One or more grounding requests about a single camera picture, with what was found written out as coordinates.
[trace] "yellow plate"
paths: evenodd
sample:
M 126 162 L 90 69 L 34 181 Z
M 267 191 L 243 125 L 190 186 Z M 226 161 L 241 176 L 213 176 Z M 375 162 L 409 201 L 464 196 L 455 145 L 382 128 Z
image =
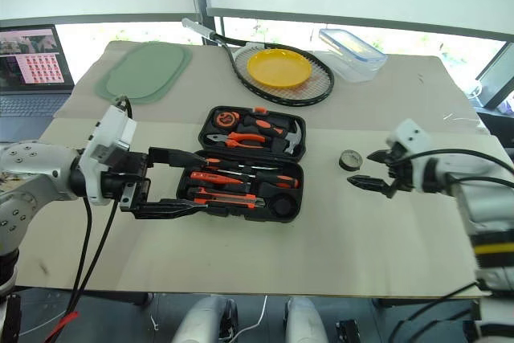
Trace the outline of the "yellow plate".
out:
M 250 76 L 273 88 L 294 88 L 311 76 L 311 64 L 294 51 L 272 48 L 259 51 L 247 64 Z

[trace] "beige table surface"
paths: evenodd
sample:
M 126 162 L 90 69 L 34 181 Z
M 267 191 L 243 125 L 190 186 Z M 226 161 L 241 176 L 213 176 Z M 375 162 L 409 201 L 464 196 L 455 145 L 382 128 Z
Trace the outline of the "beige table surface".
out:
M 96 120 L 55 119 L 42 141 L 83 147 Z M 149 145 L 198 150 L 199 125 L 140 122 L 133 151 Z M 453 198 L 359 190 L 337 166 L 342 149 L 385 148 L 387 132 L 308 125 L 304 200 L 289 224 L 197 213 L 174 220 L 115 217 L 90 289 L 152 292 L 440 296 L 474 279 L 475 261 Z M 507 160 L 495 137 L 433 133 L 438 146 Z M 151 198 L 174 197 L 181 169 L 151 169 Z M 366 161 L 363 174 L 387 178 Z M 109 207 L 93 207 L 92 246 Z M 81 201 L 41 210 L 22 242 L 18 284 L 70 288 L 84 237 Z M 88 258 L 91 258 L 90 247 Z
M 138 44 L 111 42 L 55 116 L 102 117 L 108 102 L 94 93 L 93 86 Z M 372 81 L 351 84 L 335 75 L 334 90 L 327 100 L 313 106 L 289 108 L 247 90 L 235 76 L 221 47 L 186 48 L 192 53 L 188 67 L 162 100 L 134 106 L 137 120 L 200 125 L 209 110 L 217 105 L 264 106 L 301 115 L 312 129 L 389 131 L 410 117 L 426 130 L 488 133 L 486 129 L 476 128 L 479 118 L 475 110 L 441 60 L 434 56 L 390 55 Z

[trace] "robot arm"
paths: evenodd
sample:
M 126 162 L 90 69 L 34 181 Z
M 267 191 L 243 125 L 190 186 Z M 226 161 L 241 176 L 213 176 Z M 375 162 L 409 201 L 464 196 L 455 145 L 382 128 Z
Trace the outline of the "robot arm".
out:
M 128 117 L 129 108 L 110 106 L 84 150 L 37 141 L 0 148 L 0 336 L 16 281 L 18 247 L 30 221 L 49 202 L 87 196 L 94 205 L 107 205 L 114 199 L 135 218 L 177 218 L 206 208 L 172 198 L 147 202 L 146 172 L 153 164 L 187 167 L 206 160 L 175 149 L 131 152 L 136 122 Z
M 479 265 L 477 284 L 492 292 L 480 299 L 475 312 L 477 335 L 484 335 L 484 331 L 494 334 L 498 326 L 514 333 L 514 189 L 498 183 L 498 179 L 508 184 L 512 181 L 506 170 L 512 171 L 512 167 L 470 154 L 451 153 L 450 149 L 434 151 L 428 134 L 412 120 L 402 122 L 387 138 L 387 144 L 390 149 L 378 150 L 368 159 L 388 167 L 392 184 L 364 175 L 352 176 L 349 182 L 388 198 L 397 190 L 412 189 L 454 197 Z M 418 157 L 430 151 L 433 154 Z

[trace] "white cable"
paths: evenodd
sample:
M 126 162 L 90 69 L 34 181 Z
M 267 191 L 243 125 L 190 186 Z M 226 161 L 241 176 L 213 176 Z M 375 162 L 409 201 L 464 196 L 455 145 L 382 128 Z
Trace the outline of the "white cable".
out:
M 153 324 L 153 331 L 158 331 L 159 330 L 159 324 L 155 322 L 155 320 L 153 319 L 153 316 L 152 316 L 151 313 L 150 313 L 150 320 L 152 321 L 152 324 Z
M 234 343 L 234 341 L 239 337 L 239 335 L 241 335 L 245 331 L 250 331 L 251 329 L 254 329 L 254 328 L 257 328 L 260 326 L 260 322 L 263 321 L 264 311 L 266 311 L 266 302 L 267 302 L 267 295 L 264 297 L 263 311 L 260 313 L 260 318 L 257 321 L 257 323 L 255 323 L 254 325 L 251 325 L 250 327 L 246 327 L 245 329 L 242 329 L 241 331 L 236 333 L 235 336 L 232 338 L 232 340 L 229 341 L 228 343 Z
M 31 332 L 35 331 L 36 329 L 40 329 L 41 327 L 44 327 L 48 323 L 51 323 L 58 317 L 61 317 L 62 315 L 64 315 L 65 312 L 66 312 L 66 310 L 60 312 L 58 315 L 52 317 L 49 321 L 45 321 L 42 325 L 38 325 L 37 327 L 34 327 L 33 329 L 29 329 L 29 330 L 25 331 L 24 333 L 20 333 L 19 336 L 22 337 L 23 335 L 27 335 L 28 333 L 31 333 Z

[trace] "yellow stripe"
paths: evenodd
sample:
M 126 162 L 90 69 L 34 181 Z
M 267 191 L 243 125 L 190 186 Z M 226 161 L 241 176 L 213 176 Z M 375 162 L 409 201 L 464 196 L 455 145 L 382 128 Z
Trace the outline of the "yellow stripe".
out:
M 475 250 L 476 255 L 486 255 L 488 253 L 514 252 L 514 243 L 477 245 L 473 249 Z

